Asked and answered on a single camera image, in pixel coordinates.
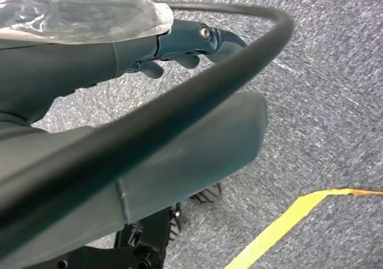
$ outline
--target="plastic wrap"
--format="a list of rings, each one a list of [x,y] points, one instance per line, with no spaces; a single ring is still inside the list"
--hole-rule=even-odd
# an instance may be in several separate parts
[[[0,39],[118,42],[159,35],[172,23],[168,5],[150,0],[0,0]]]

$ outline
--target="yellow floor line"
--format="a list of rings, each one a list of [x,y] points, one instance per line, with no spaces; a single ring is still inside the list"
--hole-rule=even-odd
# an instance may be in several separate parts
[[[309,214],[313,208],[328,195],[383,195],[383,191],[369,191],[363,189],[327,189],[302,195],[276,220],[270,224],[255,239],[247,245],[238,256],[227,265],[225,269],[248,269],[261,256],[280,240],[286,233]]]

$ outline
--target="gray carpet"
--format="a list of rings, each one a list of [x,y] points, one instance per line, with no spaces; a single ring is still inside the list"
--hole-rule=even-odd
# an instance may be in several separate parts
[[[224,180],[216,204],[184,204],[189,223],[168,247],[165,268],[223,268],[301,194],[383,189],[383,0],[185,1],[283,8],[296,30],[244,89],[268,100],[270,125],[261,154]],[[240,16],[176,17],[232,30],[248,42],[270,26]],[[125,75],[78,91],[57,100],[38,125],[57,132],[106,123],[209,66],[202,64],[187,71],[164,63],[159,80]],[[329,197],[252,268],[383,268],[382,205],[382,197]]]

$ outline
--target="metal bolt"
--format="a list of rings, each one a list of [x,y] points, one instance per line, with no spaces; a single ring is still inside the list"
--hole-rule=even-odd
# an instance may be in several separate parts
[[[210,30],[205,26],[199,28],[199,35],[204,39],[210,38]]]
[[[68,266],[68,263],[65,260],[62,260],[62,261],[59,261],[57,263],[57,268],[58,269],[65,269]]]

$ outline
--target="gray plastic panel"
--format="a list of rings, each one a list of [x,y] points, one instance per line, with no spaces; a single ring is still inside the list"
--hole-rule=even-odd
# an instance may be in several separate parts
[[[0,39],[0,112],[33,123],[57,97],[119,77],[156,49],[156,36],[85,45]]]
[[[254,159],[267,127],[267,105],[255,93],[235,94],[141,166],[0,263],[16,269],[46,261],[187,198]],[[19,169],[91,132],[35,133],[0,144],[0,164]],[[5,156],[11,157],[10,164]]]

